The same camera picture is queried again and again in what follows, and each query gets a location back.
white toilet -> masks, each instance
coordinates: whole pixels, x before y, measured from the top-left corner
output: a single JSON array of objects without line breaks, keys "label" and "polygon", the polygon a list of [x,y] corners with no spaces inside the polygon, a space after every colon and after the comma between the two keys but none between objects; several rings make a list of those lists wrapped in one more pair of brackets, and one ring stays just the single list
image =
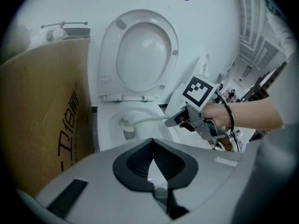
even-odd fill
[{"label": "white toilet", "polygon": [[176,131],[164,120],[135,127],[125,139],[120,126],[129,121],[164,116],[156,103],[166,87],[178,58],[178,39],[171,24],[160,14],[133,10],[119,16],[107,28],[99,61],[98,138],[100,151],[146,138],[178,142]]}]

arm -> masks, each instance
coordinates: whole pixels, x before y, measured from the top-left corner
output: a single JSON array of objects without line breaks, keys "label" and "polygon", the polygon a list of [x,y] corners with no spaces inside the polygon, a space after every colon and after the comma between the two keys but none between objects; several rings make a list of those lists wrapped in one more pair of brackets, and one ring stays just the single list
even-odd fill
[{"label": "arm", "polygon": [[[229,104],[236,127],[273,130],[281,128],[280,115],[269,98]],[[231,126],[229,114],[223,105],[207,104],[203,110],[204,118],[212,119],[216,126]]]}]

white wall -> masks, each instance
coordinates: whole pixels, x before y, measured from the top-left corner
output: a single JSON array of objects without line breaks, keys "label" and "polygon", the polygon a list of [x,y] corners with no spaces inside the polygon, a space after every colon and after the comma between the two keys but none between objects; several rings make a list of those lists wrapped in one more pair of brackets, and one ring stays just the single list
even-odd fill
[{"label": "white wall", "polygon": [[244,87],[244,89],[247,89],[250,86],[252,86],[256,82],[256,80],[255,80],[255,78],[257,79],[256,76],[259,73],[261,73],[261,71],[258,68],[256,68],[255,66],[251,66],[252,69],[251,69],[250,73],[246,77],[244,77],[243,76],[244,71],[246,70],[246,68],[248,66],[247,62],[245,62],[241,59],[236,59],[235,65],[237,66],[237,68],[234,73],[234,79],[235,80],[241,79],[242,80],[241,85]]},{"label": "white wall", "polygon": [[222,92],[226,91],[228,89],[229,84],[233,81],[235,77],[235,73],[238,69],[237,63],[234,63],[234,66],[232,66],[229,70],[229,72],[226,74],[226,76],[223,79],[223,88]]},{"label": "white wall", "polygon": [[237,0],[27,0],[17,17],[19,23],[29,29],[60,21],[89,22],[88,26],[78,27],[91,28],[88,82],[95,106],[98,61],[105,29],[120,14],[140,8],[160,13],[178,35],[178,62],[159,103],[168,102],[184,71],[198,56],[210,54],[210,78],[216,79],[238,52],[240,10]]}]

gray plastic surface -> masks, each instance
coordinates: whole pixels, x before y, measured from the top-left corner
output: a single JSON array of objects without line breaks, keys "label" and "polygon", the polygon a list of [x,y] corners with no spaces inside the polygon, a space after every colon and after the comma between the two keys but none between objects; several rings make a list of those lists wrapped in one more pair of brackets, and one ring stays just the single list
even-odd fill
[{"label": "gray plastic surface", "polygon": [[292,126],[277,130],[263,138],[256,156],[256,168],[238,202],[233,223],[254,222],[273,197],[293,178],[299,166],[298,128]]},{"label": "gray plastic surface", "polygon": [[[220,204],[228,206],[227,211],[232,214],[250,175],[258,144],[249,146],[242,156],[234,152],[206,150],[167,140],[161,141],[191,155],[199,165],[199,171],[191,184],[187,188],[174,191],[178,205],[191,212],[184,218],[188,218],[189,215],[192,215],[192,211],[201,206],[204,207],[203,213],[207,215],[204,204],[209,203],[210,199],[219,193],[220,198],[217,199],[218,204],[215,208],[219,209]],[[130,191],[115,178],[112,172],[115,158],[142,142],[144,140],[86,157],[47,185],[37,196],[37,201],[42,206],[47,207],[73,179],[77,178],[87,181],[88,185],[66,216],[66,220],[69,222],[76,224],[95,224],[99,221],[102,223],[122,222],[130,224],[169,222],[171,219],[157,204],[151,193]],[[217,157],[242,162],[237,167],[233,167],[216,162]],[[231,184],[228,190],[222,194],[222,187],[228,182]]]},{"label": "gray plastic surface", "polygon": [[41,204],[39,204],[35,199],[29,196],[27,193],[17,190],[17,193],[20,199],[24,202],[24,204],[32,211],[32,213],[37,216],[42,223],[46,224],[68,224],[68,222],[63,219],[55,216],[47,209],[45,209]]},{"label": "gray plastic surface", "polygon": [[69,35],[65,40],[90,37],[90,28],[64,28]]}]

cable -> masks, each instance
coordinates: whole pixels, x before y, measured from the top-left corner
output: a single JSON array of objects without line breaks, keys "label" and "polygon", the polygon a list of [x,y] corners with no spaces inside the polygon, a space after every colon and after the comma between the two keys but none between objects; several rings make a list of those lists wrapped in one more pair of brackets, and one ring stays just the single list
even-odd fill
[{"label": "cable", "polygon": [[230,134],[233,136],[234,138],[234,141],[237,145],[237,149],[238,149],[238,152],[241,153],[240,149],[239,149],[239,143],[238,143],[238,140],[236,138],[236,135],[235,135],[235,120],[234,120],[234,116],[233,116],[233,112],[232,110],[230,109],[228,103],[226,102],[226,100],[223,99],[221,93],[219,90],[216,90],[215,91],[215,94],[218,96],[218,98],[223,102],[224,106],[226,107],[227,111],[228,111],[228,114],[230,116],[230,120],[231,120],[231,129],[230,129]]},{"label": "cable", "polygon": [[151,121],[151,120],[161,120],[161,119],[170,119],[172,116],[156,116],[156,117],[150,117],[150,118],[146,118],[146,119],[141,119],[139,121],[136,121],[134,123],[131,124],[131,126],[135,126],[138,125],[140,123],[146,122],[146,121]]}]

